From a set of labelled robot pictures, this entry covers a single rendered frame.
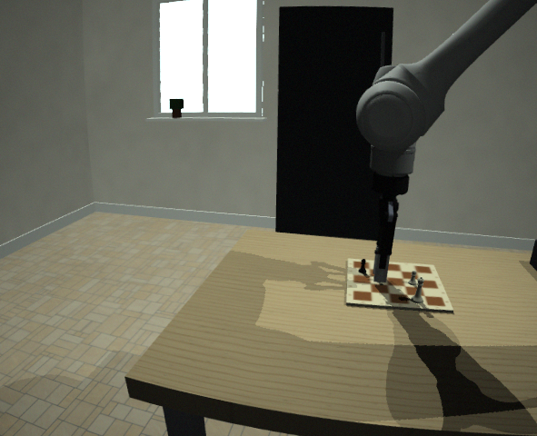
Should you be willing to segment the brown and cream chessboard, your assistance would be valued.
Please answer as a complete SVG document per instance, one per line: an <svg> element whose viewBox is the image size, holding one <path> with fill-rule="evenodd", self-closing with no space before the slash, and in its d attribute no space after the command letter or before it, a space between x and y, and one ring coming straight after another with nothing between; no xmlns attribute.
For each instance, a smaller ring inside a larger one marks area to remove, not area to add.
<svg viewBox="0 0 537 436"><path fill-rule="evenodd" d="M366 273L358 272L360 259L348 259L346 305L424 311L452 312L450 300L434 265L389 262L387 281L373 282L374 261L366 260ZM411 285L412 271L416 271L415 285ZM423 302L411 299L417 290L417 278L423 277Z"/></svg>

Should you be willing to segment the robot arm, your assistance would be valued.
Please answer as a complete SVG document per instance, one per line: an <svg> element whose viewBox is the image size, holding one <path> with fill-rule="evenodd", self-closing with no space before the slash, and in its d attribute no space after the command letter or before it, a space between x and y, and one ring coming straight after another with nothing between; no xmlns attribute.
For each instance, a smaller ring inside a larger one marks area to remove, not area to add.
<svg viewBox="0 0 537 436"><path fill-rule="evenodd" d="M373 171L391 177L413 172L416 142L444 112L450 87L536 3L489 0L423 60L378 70L356 109L358 128L371 144Z"/></svg>

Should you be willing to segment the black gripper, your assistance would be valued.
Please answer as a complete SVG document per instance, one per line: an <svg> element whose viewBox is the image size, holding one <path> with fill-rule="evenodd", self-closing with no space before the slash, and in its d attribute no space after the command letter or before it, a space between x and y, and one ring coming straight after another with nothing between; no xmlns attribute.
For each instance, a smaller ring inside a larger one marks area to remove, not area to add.
<svg viewBox="0 0 537 436"><path fill-rule="evenodd" d="M376 255L374 257L373 265L374 282L386 282L390 255L392 255L395 225L398 217L397 211L399 209L396 196L406 194L408 192L408 185L408 174L404 177L393 177L393 175L391 177L380 175L376 172L373 173L372 188L377 193L383 194L378 200L379 219L376 236L377 246L376 250L374 250L374 253L377 254L377 257ZM378 249L378 245L380 250Z"/></svg>

